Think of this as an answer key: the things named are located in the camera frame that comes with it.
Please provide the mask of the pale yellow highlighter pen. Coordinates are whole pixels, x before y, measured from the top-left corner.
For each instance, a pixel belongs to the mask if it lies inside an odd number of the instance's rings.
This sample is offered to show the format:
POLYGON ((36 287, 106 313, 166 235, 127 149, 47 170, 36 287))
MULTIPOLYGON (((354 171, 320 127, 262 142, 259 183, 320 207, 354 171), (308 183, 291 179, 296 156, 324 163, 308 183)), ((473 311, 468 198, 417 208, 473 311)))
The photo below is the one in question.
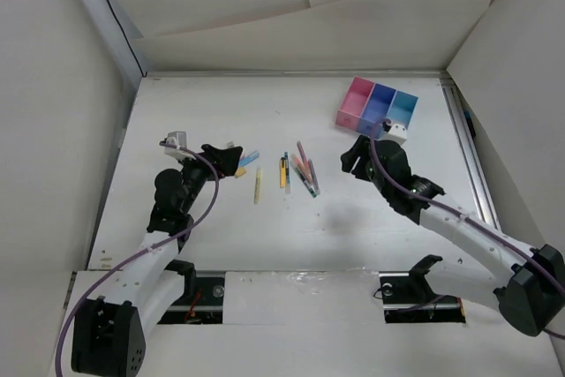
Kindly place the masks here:
POLYGON ((253 192, 253 203, 255 205, 259 204, 260 202, 261 181, 262 181, 262 168, 257 167, 255 173, 255 184, 254 184, 254 192, 253 192))

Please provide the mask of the brown pink pen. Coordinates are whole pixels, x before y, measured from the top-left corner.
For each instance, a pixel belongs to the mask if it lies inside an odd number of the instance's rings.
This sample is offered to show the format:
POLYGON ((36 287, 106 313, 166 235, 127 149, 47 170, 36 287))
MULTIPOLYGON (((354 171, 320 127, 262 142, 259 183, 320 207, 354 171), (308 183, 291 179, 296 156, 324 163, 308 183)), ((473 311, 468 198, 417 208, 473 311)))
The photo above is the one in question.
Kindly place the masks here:
POLYGON ((316 172, 315 172, 315 168, 314 168, 312 159, 308 160, 308 168, 310 170, 310 176, 311 176, 311 179, 313 181, 313 189, 314 189, 316 195, 320 195, 319 181, 318 181, 318 178, 317 178, 317 175, 316 175, 316 172))

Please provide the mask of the green capped pen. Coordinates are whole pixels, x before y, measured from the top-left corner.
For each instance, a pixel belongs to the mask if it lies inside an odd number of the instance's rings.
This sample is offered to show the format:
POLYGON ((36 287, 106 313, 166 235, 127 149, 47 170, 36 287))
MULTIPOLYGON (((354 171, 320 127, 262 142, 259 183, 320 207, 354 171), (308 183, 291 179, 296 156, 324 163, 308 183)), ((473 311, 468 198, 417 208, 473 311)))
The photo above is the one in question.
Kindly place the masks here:
POLYGON ((308 182, 308 180, 306 179, 305 174, 300 170, 300 168, 295 165, 295 164, 291 164, 290 165, 291 168, 295 171, 295 173, 297 174, 299 180, 301 181, 301 183, 304 185, 304 187, 306 188, 306 190, 310 193, 310 195, 313 198, 316 198, 318 196, 317 192, 314 190, 313 186, 308 182))

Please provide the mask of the orange highlighter pen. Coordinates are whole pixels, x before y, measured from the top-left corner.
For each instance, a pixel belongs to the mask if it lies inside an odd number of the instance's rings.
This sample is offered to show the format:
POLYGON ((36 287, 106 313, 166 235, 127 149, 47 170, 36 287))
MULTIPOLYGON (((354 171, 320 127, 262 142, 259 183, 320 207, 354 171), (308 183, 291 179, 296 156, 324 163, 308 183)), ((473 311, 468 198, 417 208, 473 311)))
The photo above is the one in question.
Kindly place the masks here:
POLYGON ((297 158, 297 156, 295 154, 291 154, 290 159, 292 160, 293 166, 298 170, 300 175, 305 179, 305 181, 308 184, 310 184, 312 182, 312 180, 310 179, 310 177, 308 175, 308 171, 304 167, 303 163, 297 158))

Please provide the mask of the blue teal gel pen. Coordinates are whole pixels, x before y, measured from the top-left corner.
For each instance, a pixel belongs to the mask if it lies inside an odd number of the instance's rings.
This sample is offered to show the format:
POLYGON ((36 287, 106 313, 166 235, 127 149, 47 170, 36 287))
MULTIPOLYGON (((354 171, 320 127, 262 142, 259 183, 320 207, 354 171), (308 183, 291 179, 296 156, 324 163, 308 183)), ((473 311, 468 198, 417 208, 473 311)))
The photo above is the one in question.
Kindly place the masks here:
POLYGON ((290 185, 290 164, 289 164, 289 155, 288 152, 284 152, 283 156, 283 164, 284 164, 284 175, 285 175, 285 193, 291 194, 291 185, 290 185))

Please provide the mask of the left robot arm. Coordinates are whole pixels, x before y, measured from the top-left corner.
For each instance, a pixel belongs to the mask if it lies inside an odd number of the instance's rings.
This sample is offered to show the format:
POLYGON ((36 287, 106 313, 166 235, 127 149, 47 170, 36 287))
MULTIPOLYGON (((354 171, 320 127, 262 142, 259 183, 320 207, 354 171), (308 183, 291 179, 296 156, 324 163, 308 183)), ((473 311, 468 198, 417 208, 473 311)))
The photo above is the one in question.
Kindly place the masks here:
POLYGON ((161 146, 180 169, 154 180, 154 205, 139 250, 111 268, 79 299, 64 330, 71 330, 71 368, 93 376, 135 376, 146 355, 146 339, 175 302, 196 295, 196 271, 178 259, 192 229, 190 210, 206 182, 236 174, 241 147, 204 144, 189 150, 176 135, 161 146))

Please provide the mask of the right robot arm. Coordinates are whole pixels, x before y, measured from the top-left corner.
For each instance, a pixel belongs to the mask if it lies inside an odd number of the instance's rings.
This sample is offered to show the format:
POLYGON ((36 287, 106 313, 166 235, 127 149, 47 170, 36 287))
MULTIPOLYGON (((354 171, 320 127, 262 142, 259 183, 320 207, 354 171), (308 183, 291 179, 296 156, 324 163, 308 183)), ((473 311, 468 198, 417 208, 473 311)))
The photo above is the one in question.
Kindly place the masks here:
POLYGON ((428 255, 412 267, 408 290, 417 300, 467 299, 501 314, 527 336, 545 332, 564 307, 564 259, 550 245, 527 245, 480 221, 431 180, 411 171, 393 140, 358 137, 340 157, 342 170, 372 183, 389 206, 470 255, 482 271, 466 271, 428 255))

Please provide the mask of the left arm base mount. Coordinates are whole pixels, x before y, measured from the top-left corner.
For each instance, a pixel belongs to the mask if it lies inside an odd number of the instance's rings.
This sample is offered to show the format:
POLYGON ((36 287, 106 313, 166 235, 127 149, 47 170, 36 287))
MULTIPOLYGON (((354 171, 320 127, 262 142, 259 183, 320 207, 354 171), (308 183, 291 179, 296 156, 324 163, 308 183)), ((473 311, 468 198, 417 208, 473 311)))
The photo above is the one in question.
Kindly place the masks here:
POLYGON ((167 309, 159 324, 222 324, 225 272, 197 271, 192 263, 182 260, 173 260, 166 270, 181 275, 185 279, 185 288, 183 295, 167 309))

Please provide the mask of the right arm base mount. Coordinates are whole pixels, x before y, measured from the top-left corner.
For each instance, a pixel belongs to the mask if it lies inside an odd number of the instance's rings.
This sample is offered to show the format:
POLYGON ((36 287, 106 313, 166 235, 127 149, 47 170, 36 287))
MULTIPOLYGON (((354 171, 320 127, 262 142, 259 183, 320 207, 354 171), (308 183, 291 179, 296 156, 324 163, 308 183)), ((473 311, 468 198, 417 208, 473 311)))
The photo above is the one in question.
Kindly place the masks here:
POLYGON ((379 272, 373 298, 382 303, 387 324, 466 323, 461 299, 434 293, 425 279, 441 261, 427 255, 408 271, 379 272))

